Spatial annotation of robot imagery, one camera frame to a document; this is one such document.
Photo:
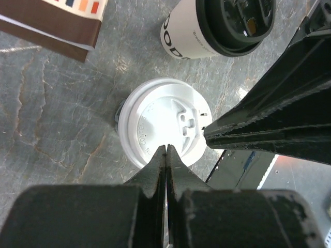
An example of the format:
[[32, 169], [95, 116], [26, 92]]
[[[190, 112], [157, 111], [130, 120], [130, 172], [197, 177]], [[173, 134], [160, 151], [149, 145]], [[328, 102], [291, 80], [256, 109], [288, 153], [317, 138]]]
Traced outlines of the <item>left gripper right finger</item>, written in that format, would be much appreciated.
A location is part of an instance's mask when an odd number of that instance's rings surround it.
[[182, 162], [173, 145], [168, 145], [166, 151], [166, 185], [169, 243], [191, 247], [190, 221], [195, 218], [192, 194], [208, 192], [211, 187]]

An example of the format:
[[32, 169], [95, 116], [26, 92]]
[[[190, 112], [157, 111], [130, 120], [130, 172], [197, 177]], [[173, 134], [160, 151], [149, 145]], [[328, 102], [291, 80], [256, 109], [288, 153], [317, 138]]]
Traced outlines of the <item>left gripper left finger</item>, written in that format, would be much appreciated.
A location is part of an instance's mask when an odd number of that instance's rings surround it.
[[150, 162], [126, 182], [139, 190], [130, 247], [163, 247], [165, 183], [166, 147], [161, 145]]

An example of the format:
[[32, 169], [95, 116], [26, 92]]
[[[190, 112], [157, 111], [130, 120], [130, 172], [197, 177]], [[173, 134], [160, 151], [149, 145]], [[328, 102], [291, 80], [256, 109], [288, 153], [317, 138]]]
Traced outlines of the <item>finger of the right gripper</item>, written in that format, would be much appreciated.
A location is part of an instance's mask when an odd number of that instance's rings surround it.
[[330, 112], [230, 111], [205, 128], [210, 148], [257, 150], [330, 164]]
[[204, 129], [209, 145], [277, 140], [283, 132], [328, 121], [305, 100], [330, 89], [330, 18], [305, 17], [290, 44], [233, 109]]

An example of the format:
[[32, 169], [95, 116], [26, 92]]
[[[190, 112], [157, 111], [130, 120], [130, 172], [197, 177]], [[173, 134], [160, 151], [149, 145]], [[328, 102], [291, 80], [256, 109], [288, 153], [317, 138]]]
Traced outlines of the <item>white lid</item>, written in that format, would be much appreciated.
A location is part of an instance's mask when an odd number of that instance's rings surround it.
[[191, 166], [206, 149], [203, 129], [212, 123], [205, 98], [187, 83], [156, 78], [137, 87], [126, 99], [118, 121], [125, 155], [138, 168], [150, 162], [161, 145], [173, 145]]

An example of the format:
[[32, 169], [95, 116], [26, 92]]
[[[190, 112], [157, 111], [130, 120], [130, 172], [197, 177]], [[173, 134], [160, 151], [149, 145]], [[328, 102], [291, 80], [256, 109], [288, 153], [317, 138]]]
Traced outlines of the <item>black lid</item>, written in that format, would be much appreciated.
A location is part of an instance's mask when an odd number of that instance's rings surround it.
[[195, 1], [195, 6], [207, 44], [227, 57], [254, 51], [275, 22], [276, 1]]

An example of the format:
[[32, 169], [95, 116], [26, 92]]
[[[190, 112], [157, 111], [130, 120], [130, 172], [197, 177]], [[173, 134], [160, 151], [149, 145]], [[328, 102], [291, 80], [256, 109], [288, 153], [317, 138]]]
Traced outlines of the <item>black plastic cup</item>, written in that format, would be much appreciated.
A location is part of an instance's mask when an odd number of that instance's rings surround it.
[[117, 108], [117, 110], [116, 110], [116, 112], [115, 112], [115, 114], [114, 114], [114, 122], [115, 122], [115, 130], [116, 130], [116, 132], [118, 132], [118, 121], [119, 121], [119, 116], [120, 116], [120, 114], [121, 114], [121, 110], [122, 110], [122, 108], [123, 108], [123, 105], [125, 104], [125, 101], [126, 101], [126, 100], [123, 100], [123, 101], [119, 104], [119, 106], [118, 106], [118, 108]]

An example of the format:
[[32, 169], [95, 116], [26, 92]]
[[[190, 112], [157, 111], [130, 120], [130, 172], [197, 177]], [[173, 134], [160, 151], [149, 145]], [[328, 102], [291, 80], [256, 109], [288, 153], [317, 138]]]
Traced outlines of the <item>white paper cup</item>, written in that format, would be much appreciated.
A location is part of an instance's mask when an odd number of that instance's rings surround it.
[[204, 38], [195, 1], [181, 0], [175, 6], [161, 26], [160, 39], [165, 51], [176, 59], [219, 55]]

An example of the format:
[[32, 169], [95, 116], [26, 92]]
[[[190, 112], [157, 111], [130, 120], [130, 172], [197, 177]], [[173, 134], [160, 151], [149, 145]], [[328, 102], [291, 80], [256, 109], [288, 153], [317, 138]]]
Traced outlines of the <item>patchwork placemat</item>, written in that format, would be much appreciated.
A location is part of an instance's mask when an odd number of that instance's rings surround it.
[[84, 62], [95, 49], [107, 1], [1, 1], [1, 31]]

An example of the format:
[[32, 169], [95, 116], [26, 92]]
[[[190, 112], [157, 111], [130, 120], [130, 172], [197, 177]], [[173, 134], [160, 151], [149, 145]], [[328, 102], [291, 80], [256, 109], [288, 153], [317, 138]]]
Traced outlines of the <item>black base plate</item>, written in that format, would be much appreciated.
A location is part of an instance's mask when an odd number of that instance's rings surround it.
[[206, 183], [216, 190], [259, 190], [277, 159], [269, 152], [225, 150]]

